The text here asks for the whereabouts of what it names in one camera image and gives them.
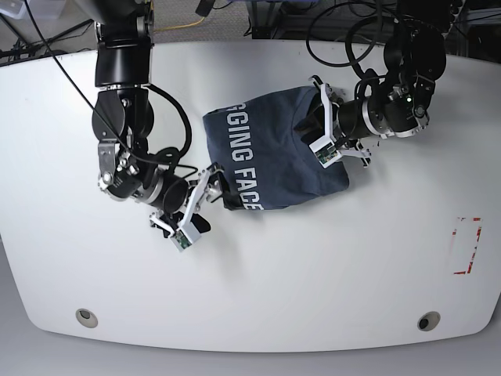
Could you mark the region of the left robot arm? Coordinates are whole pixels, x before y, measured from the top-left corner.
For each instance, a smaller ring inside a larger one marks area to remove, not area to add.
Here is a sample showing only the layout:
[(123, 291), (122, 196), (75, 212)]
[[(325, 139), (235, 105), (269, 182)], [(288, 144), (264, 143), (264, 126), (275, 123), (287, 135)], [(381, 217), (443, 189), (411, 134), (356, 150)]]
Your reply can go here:
[[(424, 130), (436, 82), (445, 72), (445, 34), (453, 22), (452, 2), (399, 1), (395, 9), (389, 9), (377, 1), (372, 7), (375, 15), (353, 25), (344, 40), (345, 66), (359, 78), (353, 100), (343, 101), (319, 76), (310, 78), (318, 95), (296, 131), (323, 168), (343, 157), (356, 157), (368, 166), (371, 153), (362, 146), (362, 139), (408, 138)], [(360, 63), (368, 55), (356, 56), (352, 48), (354, 35), (370, 24), (376, 26), (371, 49), (383, 26), (393, 27), (384, 46), (387, 71), (383, 75), (363, 70)]]

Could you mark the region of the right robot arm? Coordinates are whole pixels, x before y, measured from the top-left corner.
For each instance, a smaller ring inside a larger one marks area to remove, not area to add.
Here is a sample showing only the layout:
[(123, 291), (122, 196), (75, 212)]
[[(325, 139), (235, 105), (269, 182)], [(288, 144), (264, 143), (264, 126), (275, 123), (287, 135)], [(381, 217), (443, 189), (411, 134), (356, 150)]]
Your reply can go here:
[[(197, 179), (176, 175), (180, 160), (193, 140), (187, 113), (170, 94), (150, 82), (153, 48), (151, 1), (80, 1), (78, 5), (95, 23), (97, 61), (95, 86), (99, 89), (92, 110), (92, 129), (98, 139), (99, 187), (113, 199), (135, 199), (157, 211), (153, 227), (166, 238), (184, 237), (211, 226), (198, 211), (203, 201), (222, 201), (225, 208), (243, 207), (231, 193), (219, 164), (212, 164)], [(166, 99), (181, 118), (182, 147), (149, 152), (154, 112), (150, 92)]]

